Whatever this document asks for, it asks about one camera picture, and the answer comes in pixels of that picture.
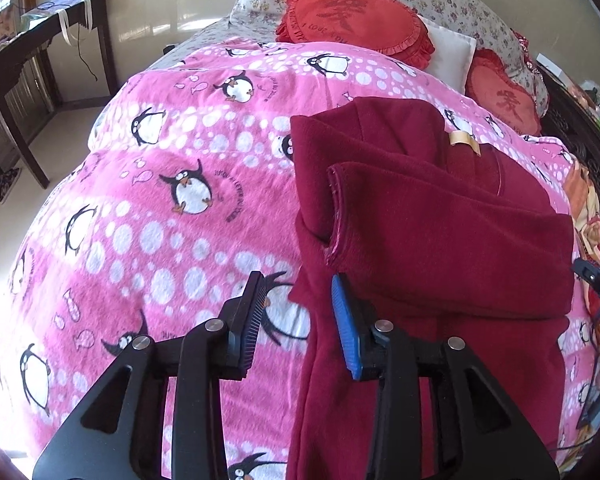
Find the dark red fleece garment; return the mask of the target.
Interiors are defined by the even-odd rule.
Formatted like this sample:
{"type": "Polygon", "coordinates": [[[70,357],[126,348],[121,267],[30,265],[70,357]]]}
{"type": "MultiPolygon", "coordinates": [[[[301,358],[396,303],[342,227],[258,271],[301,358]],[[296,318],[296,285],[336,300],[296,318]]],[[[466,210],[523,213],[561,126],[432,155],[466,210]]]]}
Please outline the dark red fleece garment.
{"type": "Polygon", "coordinates": [[[287,474],[358,479],[376,389],[343,361],[336,273],[409,335],[463,338],[546,445],[558,439],[573,295],[573,226],[493,146],[452,144],[419,100],[357,98],[290,121],[301,268],[311,318],[287,474]]]}

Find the orange floral blanket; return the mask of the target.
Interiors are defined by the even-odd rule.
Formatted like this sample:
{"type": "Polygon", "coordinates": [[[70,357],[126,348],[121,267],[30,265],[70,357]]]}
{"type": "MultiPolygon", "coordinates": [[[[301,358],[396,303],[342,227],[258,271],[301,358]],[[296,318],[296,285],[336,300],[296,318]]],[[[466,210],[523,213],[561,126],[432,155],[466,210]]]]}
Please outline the orange floral blanket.
{"type": "MultiPolygon", "coordinates": [[[[568,198],[581,257],[600,267],[600,200],[588,168],[576,160],[562,189],[568,198]]],[[[600,396],[600,296],[589,284],[584,284],[583,290],[585,307],[592,321],[592,344],[597,354],[593,388],[600,396]]]]}

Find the dark carved wooden headboard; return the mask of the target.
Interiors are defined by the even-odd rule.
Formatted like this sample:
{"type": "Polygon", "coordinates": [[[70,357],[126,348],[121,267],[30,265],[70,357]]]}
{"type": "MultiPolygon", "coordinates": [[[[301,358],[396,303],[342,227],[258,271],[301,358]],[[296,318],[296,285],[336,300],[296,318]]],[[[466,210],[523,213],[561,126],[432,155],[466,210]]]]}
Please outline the dark carved wooden headboard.
{"type": "Polygon", "coordinates": [[[600,200],[600,126],[559,80],[544,67],[539,67],[550,100],[541,119],[543,132],[556,136],[568,151],[590,170],[600,200]]]}

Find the small red heart cushion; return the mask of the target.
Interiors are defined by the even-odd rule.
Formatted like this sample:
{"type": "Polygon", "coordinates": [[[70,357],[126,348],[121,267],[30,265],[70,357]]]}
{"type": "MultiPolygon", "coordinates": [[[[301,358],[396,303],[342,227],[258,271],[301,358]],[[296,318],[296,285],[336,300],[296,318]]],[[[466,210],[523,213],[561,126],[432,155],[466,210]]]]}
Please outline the small red heart cushion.
{"type": "Polygon", "coordinates": [[[478,105],[521,136],[540,135],[540,118],[532,96],[507,76],[505,65],[494,51],[476,51],[465,91],[478,105]]]}

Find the pink penguin blanket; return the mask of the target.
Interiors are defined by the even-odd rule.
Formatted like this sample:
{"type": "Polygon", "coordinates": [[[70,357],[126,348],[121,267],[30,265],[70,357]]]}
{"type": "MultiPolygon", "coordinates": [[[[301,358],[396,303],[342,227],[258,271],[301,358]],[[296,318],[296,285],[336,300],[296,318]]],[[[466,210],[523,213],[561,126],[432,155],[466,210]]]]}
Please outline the pink penguin blanket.
{"type": "MultiPolygon", "coordinates": [[[[452,144],[489,144],[540,182],[573,226],[562,142],[522,136],[470,96],[418,68],[350,44],[237,38],[132,77],[100,114],[82,164],[50,193],[12,266],[27,326],[12,363],[38,459],[114,359],[140,336],[183,337],[218,316],[253,271],[268,293],[247,376],[220,383],[227,476],[287,474],[309,311],[292,299],[301,268],[291,118],[357,98],[419,100],[452,144]]],[[[556,479],[600,468],[597,354],[573,273],[558,338],[565,387],[556,479]]]]}

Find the white square pillow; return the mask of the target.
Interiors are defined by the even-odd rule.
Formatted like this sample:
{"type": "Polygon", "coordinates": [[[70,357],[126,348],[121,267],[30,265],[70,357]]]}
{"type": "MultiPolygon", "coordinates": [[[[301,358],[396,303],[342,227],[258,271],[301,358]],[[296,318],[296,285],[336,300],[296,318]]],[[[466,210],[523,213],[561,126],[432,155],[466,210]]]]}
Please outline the white square pillow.
{"type": "Polygon", "coordinates": [[[434,45],[434,53],[425,72],[464,94],[468,73],[477,50],[477,41],[437,25],[423,16],[420,19],[426,25],[428,37],[434,45]]]}

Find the dark wooden side table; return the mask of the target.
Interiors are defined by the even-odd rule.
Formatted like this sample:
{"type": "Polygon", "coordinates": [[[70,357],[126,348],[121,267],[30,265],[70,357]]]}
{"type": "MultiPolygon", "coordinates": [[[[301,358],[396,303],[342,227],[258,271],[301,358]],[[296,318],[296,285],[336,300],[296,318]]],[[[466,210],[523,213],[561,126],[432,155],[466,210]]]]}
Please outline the dark wooden side table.
{"type": "Polygon", "coordinates": [[[107,0],[82,0],[69,6],[67,23],[69,26],[79,25],[83,28],[92,24],[96,30],[109,96],[74,101],[66,101],[61,96],[47,54],[53,39],[61,33],[61,16],[58,13],[19,35],[0,50],[0,119],[19,158],[42,188],[50,185],[50,179],[30,150],[29,140],[21,129],[22,120],[17,118],[14,109],[9,106],[8,97],[12,90],[30,82],[40,95],[46,107],[46,115],[31,130],[31,136],[37,136],[57,113],[103,106],[120,89],[114,64],[107,0]]]}

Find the large red heart cushion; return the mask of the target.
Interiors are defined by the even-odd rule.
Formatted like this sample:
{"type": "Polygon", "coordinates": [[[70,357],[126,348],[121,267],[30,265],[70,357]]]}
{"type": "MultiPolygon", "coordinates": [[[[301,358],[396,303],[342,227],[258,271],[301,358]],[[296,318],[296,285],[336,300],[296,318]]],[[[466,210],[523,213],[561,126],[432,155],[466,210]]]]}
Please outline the large red heart cushion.
{"type": "Polygon", "coordinates": [[[418,14],[398,0],[286,0],[279,42],[336,42],[424,70],[434,43],[418,14]]]}

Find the floral pillow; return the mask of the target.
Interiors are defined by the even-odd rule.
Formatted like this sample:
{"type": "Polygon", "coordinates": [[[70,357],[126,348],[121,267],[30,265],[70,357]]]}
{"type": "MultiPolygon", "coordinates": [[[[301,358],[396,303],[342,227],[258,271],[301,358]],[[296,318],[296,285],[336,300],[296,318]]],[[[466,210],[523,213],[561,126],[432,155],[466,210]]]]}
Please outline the floral pillow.
{"type": "MultiPolygon", "coordinates": [[[[230,17],[265,21],[269,32],[279,25],[287,0],[236,0],[230,17]]],[[[453,32],[475,38],[479,49],[495,52],[505,73],[532,97],[536,114],[548,111],[550,96],[539,70],[530,60],[528,41],[511,29],[481,0],[399,0],[418,14],[453,32]]]]}

